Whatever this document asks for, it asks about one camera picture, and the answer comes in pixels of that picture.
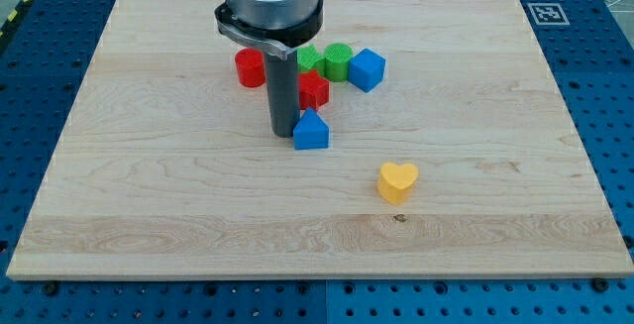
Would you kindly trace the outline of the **black flange clamp ring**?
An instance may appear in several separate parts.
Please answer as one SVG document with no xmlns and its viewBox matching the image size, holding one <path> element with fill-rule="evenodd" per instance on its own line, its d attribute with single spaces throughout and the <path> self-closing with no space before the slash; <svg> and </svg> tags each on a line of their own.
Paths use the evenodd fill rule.
<svg viewBox="0 0 634 324">
<path fill-rule="evenodd" d="M 218 31 L 231 41 L 247 48 L 287 60 L 296 48 L 309 42 L 323 25 L 324 0 L 318 0 L 315 10 L 302 22 L 285 29 L 263 29 L 240 20 L 225 2 L 214 11 Z"/>
</svg>

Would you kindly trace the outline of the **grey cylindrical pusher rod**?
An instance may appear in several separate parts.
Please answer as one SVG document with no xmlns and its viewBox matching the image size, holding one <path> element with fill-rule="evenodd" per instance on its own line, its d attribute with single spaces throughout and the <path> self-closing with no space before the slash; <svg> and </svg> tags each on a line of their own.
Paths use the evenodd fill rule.
<svg viewBox="0 0 634 324">
<path fill-rule="evenodd" d="M 287 59 L 265 54 L 264 71 L 272 131 L 289 138 L 300 118 L 297 52 Z"/>
</svg>

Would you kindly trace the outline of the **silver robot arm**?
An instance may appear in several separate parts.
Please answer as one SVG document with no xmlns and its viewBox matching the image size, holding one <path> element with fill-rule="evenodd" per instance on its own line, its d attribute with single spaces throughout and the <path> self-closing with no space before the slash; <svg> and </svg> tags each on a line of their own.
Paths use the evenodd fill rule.
<svg viewBox="0 0 634 324">
<path fill-rule="evenodd" d="M 220 34 L 261 52 L 270 123 L 288 138 L 300 118 L 297 49 L 323 24 L 324 0 L 225 0 L 215 9 Z"/>
</svg>

